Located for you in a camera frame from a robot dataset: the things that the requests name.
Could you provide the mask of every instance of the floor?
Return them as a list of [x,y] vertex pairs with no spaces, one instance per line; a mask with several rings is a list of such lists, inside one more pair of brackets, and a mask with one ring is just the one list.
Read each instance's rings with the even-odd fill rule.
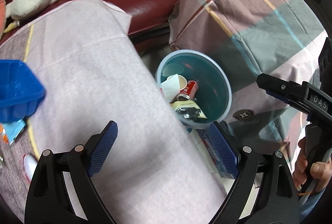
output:
[[[164,45],[160,48],[157,48],[155,50],[151,50],[149,52],[142,54],[141,59],[142,59],[143,63],[145,64],[145,66],[148,68],[148,70],[154,76],[162,59],[171,52],[172,51],[170,50],[169,46]],[[200,139],[200,136],[198,135],[197,131],[193,130],[190,133],[190,136],[192,137],[192,140],[194,141],[194,143],[197,147],[197,150],[200,152],[200,155],[205,160],[205,163],[207,164],[208,168],[210,169],[211,174],[216,178],[216,180],[218,180],[225,187],[225,189],[228,193],[233,185],[234,180],[222,178],[219,175],[219,173],[212,161],[212,158],[210,157],[209,152],[206,149],[205,145],[203,144],[202,140]],[[253,186],[253,188],[251,189],[251,193],[248,198],[247,204],[242,212],[241,218],[245,217],[251,213],[251,210],[256,201],[258,191],[259,191],[259,188],[255,188],[255,186]]]

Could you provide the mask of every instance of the trash can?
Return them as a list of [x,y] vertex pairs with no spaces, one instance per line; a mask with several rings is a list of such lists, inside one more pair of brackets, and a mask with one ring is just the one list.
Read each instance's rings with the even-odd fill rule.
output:
[[197,81],[199,88],[195,94],[196,103],[207,117],[192,122],[178,116],[185,126],[205,129],[213,121],[220,122],[225,118],[230,109],[232,94],[228,79],[217,63],[200,52],[176,51],[160,63],[156,72],[158,86],[161,88],[161,83],[174,74]]

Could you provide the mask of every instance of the circular logo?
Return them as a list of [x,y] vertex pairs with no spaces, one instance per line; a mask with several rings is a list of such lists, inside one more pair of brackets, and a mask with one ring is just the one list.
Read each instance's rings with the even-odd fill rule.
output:
[[255,115],[253,110],[238,110],[233,114],[233,117],[239,121],[246,121],[251,119]]

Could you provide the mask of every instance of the blanket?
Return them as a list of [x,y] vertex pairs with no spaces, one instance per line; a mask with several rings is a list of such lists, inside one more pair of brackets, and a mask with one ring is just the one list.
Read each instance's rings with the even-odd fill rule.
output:
[[[0,47],[2,57],[24,59],[46,88],[5,171],[19,166],[21,180],[0,189],[21,219],[27,194],[23,154],[71,150],[109,120],[117,122],[118,138],[92,182],[117,223],[207,224],[225,199],[127,37],[130,20],[101,0],[71,1]],[[74,210],[84,218],[67,174],[65,180]]]
[[319,86],[327,33],[303,0],[180,0],[170,16],[172,50],[214,59],[232,89],[225,118],[241,144],[292,159],[306,115],[258,88],[261,73]]

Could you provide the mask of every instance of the plaid blanket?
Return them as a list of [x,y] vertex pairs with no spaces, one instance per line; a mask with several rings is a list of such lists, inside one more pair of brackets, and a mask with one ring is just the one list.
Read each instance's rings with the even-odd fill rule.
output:
[[266,95],[261,73],[319,82],[318,55],[327,33],[303,0],[180,0],[170,17],[170,46],[214,59],[226,73],[232,106],[226,117],[243,145],[281,150],[291,161],[306,116]]

